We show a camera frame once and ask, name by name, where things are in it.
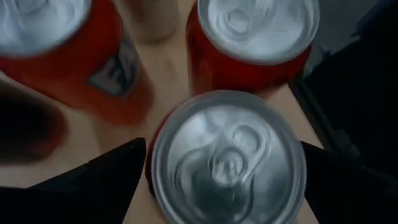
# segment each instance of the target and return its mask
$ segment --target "can top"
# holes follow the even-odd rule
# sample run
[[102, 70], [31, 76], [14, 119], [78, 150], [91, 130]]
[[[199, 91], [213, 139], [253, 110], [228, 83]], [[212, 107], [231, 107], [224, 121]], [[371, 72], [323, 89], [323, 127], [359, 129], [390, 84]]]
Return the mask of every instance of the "can top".
[[202, 29], [213, 45], [252, 64], [283, 63], [313, 40], [317, 0], [199, 0]]
[[262, 99], [214, 91], [163, 125], [152, 181], [171, 223], [288, 223], [306, 180], [301, 144]]
[[88, 17], [91, 0], [0, 2], [0, 55], [30, 57], [67, 40]]

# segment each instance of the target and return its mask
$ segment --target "table surface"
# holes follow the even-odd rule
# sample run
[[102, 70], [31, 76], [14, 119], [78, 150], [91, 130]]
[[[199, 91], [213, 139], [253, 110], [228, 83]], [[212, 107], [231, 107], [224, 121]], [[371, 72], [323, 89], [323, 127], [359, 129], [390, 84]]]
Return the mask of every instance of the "table surface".
[[[53, 102], [61, 107], [68, 123], [69, 132], [63, 144], [46, 160], [38, 163], [0, 165], [0, 185], [29, 187], [86, 163], [136, 137], [145, 137], [148, 144], [164, 116], [190, 96], [185, 23], [193, 1], [178, 0], [180, 24], [176, 33], [169, 39], [151, 45], [136, 43], [140, 58], [155, 87], [154, 104], [141, 124], [121, 128], [93, 118], [82, 111], [72, 110]], [[121, 10], [121, 14], [126, 18], [126, 12]], [[0, 79], [37, 95], [4, 75], [0, 75]], [[300, 140], [322, 147], [288, 86], [278, 89], [265, 101], [284, 116]], [[144, 175], [141, 176], [124, 222], [165, 223], [155, 200], [148, 191]], [[304, 200], [296, 223], [318, 223], [306, 200]]]

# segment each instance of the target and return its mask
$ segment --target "silver lid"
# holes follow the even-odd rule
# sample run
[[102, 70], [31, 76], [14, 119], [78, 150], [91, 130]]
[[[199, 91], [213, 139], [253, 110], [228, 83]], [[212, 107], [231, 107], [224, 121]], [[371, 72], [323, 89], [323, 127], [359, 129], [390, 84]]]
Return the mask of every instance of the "silver lid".
[[3, 0], [0, 55], [29, 57], [67, 40], [90, 11], [91, 0]]
[[278, 64], [301, 54], [320, 18], [317, 0], [199, 0], [206, 36], [233, 58]]
[[301, 144], [249, 93], [187, 101], [155, 142], [152, 181], [171, 223], [287, 223], [302, 204], [305, 179]]

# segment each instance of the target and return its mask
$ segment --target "printed logo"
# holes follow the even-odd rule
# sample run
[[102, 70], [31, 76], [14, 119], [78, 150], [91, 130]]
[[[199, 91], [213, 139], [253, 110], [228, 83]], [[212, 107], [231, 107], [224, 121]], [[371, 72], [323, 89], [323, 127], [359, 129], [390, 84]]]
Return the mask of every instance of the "printed logo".
[[107, 94], [122, 96], [134, 86], [138, 73], [139, 63], [136, 51], [125, 39], [118, 53], [90, 77], [90, 83]]

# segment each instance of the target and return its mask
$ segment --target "can rim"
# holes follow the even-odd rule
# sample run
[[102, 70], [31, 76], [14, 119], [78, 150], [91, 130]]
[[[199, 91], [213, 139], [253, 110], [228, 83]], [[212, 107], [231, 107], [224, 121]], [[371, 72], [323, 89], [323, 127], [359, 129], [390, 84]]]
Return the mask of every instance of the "can rim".
[[315, 38], [315, 34], [317, 33], [319, 22], [320, 22], [320, 8], [319, 8], [319, 3], [318, 0], [308, 0], [312, 3], [313, 7], [313, 18], [314, 18], [314, 23], [313, 26], [310, 29], [311, 35], [307, 39], [307, 41], [302, 44], [301, 47], [295, 49], [292, 52], [289, 52], [287, 55], [279, 56], [279, 57], [268, 57], [268, 58], [261, 58], [258, 59], [256, 57], [243, 57], [242, 55], [234, 52], [233, 50], [230, 50], [227, 46], [220, 44], [218, 41], [217, 36], [213, 31], [211, 31], [210, 28], [207, 27], [206, 20], [207, 18], [207, 6], [208, 2], [211, 0], [198, 0], [197, 4], [197, 13], [198, 13], [198, 19], [200, 26], [203, 30], [203, 33], [206, 35], [206, 37], [209, 39], [209, 41], [222, 53], [226, 54], [227, 56], [243, 61], [248, 64], [252, 65], [278, 65], [284, 62], [287, 62], [289, 60], [292, 60], [296, 56], [300, 55], [302, 52], [307, 49], [307, 47], [312, 43], [312, 40]]
[[251, 105], [251, 108], [262, 108], [268, 115], [272, 115], [273, 119], [276, 119], [277, 123], [280, 123], [283, 128], [283, 135], [289, 141], [287, 150], [293, 154], [293, 180], [290, 195], [288, 200], [291, 203], [286, 203], [287, 206], [282, 209], [279, 213], [277, 223], [287, 223], [294, 220], [297, 216], [303, 199], [305, 184], [307, 180], [307, 167], [305, 163], [305, 156], [300, 142], [294, 137], [293, 131], [290, 129], [286, 121], [279, 115], [274, 109], [267, 106], [262, 99], [249, 93], [231, 90], [218, 90], [209, 93], [196, 96], [181, 106], [179, 106], [173, 113], [167, 118], [166, 122], [161, 127], [157, 139], [155, 140], [154, 151], [151, 161], [151, 172], [152, 172], [152, 183], [154, 186], [155, 197], [166, 216], [168, 221], [172, 223], [186, 223], [187, 220], [184, 215], [181, 214], [176, 205], [174, 205], [173, 199], [169, 198], [170, 191], [167, 190], [167, 174], [166, 169], [161, 164], [167, 161], [169, 154], [170, 145], [172, 143], [175, 133], [179, 128], [191, 118], [193, 114], [197, 113], [200, 108], [205, 108], [206, 105], [217, 100], [233, 101], [239, 100], [238, 103]]
[[0, 57], [8, 57], [8, 58], [28, 58], [28, 57], [35, 57], [40, 54], [44, 54], [46, 52], [50, 52], [52, 49], [58, 47], [59, 45], [62, 45], [65, 41], [67, 41], [69, 38], [71, 38], [78, 30], [83, 26], [83, 24], [88, 20], [89, 15], [91, 13], [91, 8], [92, 8], [92, 0], [82, 0], [85, 2], [87, 10], [84, 11], [84, 13], [81, 15], [78, 25], [75, 26], [74, 28], [70, 29], [69, 32], [66, 32], [65, 35], [62, 36], [62, 38], [59, 38], [58, 40], [52, 41], [49, 44], [42, 44], [40, 47], [36, 47], [31, 49], [31, 51], [20, 51], [18, 53], [10, 53], [9, 50], [4, 50], [7, 49], [5, 47], [0, 47]]

